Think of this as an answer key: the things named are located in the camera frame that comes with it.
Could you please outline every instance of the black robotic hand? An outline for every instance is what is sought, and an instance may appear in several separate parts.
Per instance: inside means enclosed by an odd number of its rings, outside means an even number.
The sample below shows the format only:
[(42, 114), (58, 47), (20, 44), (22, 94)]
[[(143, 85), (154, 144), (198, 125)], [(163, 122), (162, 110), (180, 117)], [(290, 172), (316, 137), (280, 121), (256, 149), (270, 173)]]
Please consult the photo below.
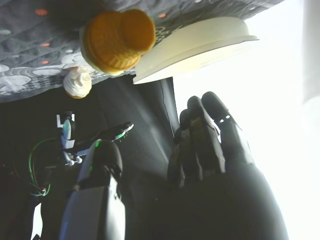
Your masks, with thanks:
[(254, 163), (241, 128), (213, 92), (188, 100), (174, 140), (167, 177), (176, 187)]

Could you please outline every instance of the bright white light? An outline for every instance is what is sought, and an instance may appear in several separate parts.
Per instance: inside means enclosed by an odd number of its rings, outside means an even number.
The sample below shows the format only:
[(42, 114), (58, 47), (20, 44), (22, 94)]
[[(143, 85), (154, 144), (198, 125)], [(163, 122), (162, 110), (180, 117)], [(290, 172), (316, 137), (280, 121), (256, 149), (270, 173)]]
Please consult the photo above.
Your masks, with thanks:
[[(320, 165), (320, 129), (305, 154), (301, 117), (316, 111), (311, 105), (320, 109), (320, 98), (302, 111), (300, 1), (284, 1), (246, 23), (251, 34), (261, 39), (257, 48), (174, 77), (178, 114), (191, 96), (216, 93), (243, 128), (254, 161), (279, 204), (289, 238), (319, 240), (320, 173), (315, 166)], [(305, 120), (313, 126), (305, 139), (315, 137), (319, 120), (319, 115), (313, 122)]]

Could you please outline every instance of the quilted fabric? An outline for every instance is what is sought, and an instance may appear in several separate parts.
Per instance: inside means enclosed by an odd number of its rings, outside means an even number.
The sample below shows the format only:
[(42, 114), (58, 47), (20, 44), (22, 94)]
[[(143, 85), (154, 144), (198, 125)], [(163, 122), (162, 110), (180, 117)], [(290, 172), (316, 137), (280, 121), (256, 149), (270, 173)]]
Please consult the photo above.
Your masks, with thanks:
[[(145, 11), (155, 22), (159, 43), (192, 23), (222, 16), (245, 20), (281, 1), (0, 0), (0, 103), (61, 87), (68, 68), (85, 62), (79, 29), (103, 11)], [(97, 71), (91, 77), (93, 84), (112, 78)]]

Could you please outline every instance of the orange dot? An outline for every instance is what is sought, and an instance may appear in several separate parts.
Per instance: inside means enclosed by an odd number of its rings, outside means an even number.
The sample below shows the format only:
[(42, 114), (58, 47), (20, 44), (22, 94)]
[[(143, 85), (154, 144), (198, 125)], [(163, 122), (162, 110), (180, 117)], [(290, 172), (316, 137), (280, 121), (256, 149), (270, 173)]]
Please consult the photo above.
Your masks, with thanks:
[(37, 14), (39, 16), (45, 16), (48, 14), (48, 11), (45, 9), (37, 9), (37, 10), (35, 10), (35, 14)]
[(45, 43), (41, 44), (41, 47), (49, 47), (49, 46), (50, 46), (50, 43), (48, 43), (48, 42), (45, 42)]
[(165, 16), (166, 16), (165, 13), (161, 13), (158, 17), (162, 19), (162, 18), (164, 18)]

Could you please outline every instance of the black cable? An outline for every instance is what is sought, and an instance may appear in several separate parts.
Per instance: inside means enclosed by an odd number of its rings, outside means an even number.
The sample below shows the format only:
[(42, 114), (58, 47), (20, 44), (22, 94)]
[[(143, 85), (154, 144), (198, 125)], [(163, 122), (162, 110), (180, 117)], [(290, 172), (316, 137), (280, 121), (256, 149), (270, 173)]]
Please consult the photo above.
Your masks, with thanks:
[(174, 133), (174, 130), (173, 130), (173, 128), (172, 128), (171, 121), (170, 121), (170, 117), (169, 117), (168, 110), (167, 110), (167, 106), (166, 106), (166, 103), (165, 103), (164, 89), (162, 88), (161, 80), (160, 80), (159, 82), (160, 82), (161, 91), (162, 91), (163, 105), (164, 105), (164, 108), (165, 108), (165, 111), (166, 111), (166, 115), (167, 115), (168, 120), (169, 120), (169, 124), (170, 124), (170, 128), (171, 128), (172, 136), (173, 136), (173, 138), (175, 138), (175, 133)]

